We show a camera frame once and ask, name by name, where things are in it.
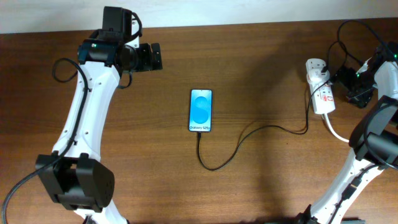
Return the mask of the blue screen Samsung smartphone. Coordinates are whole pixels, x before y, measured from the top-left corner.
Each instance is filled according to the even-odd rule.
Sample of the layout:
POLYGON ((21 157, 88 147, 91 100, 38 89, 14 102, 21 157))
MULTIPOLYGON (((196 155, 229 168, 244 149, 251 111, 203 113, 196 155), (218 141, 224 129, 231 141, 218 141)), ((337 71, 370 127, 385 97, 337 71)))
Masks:
POLYGON ((194 89, 191 91, 189 131, 198 133, 211 131, 212 99, 211 90, 194 89))

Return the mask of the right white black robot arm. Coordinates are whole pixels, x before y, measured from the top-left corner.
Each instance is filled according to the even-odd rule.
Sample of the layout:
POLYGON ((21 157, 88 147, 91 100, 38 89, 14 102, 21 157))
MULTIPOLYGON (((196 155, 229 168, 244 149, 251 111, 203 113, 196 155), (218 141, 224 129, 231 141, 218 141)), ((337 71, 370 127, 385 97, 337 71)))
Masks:
POLYGON ((331 84, 340 82, 347 89, 349 103, 364 108, 373 91, 378 101, 346 140, 348 157, 327 192, 294 223, 342 223, 343 217, 364 188, 384 170, 397 168, 397 135, 386 126, 397 126, 397 43, 381 43, 360 69, 341 67, 336 74, 329 63, 319 58, 307 60, 310 104, 314 112, 330 123, 328 114, 335 109, 331 84))

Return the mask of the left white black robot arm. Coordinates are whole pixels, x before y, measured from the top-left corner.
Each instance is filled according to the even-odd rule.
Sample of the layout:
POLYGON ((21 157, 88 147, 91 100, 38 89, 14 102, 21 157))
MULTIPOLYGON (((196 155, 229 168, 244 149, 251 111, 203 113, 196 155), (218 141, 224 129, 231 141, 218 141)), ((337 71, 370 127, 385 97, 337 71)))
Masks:
POLYGON ((114 174, 101 163, 101 137, 109 104, 123 73, 162 69, 160 45, 142 44, 142 22, 121 7, 104 7, 103 24, 79 46, 76 90, 51 154, 35 168, 51 200, 85 223, 128 223, 113 202, 114 174))

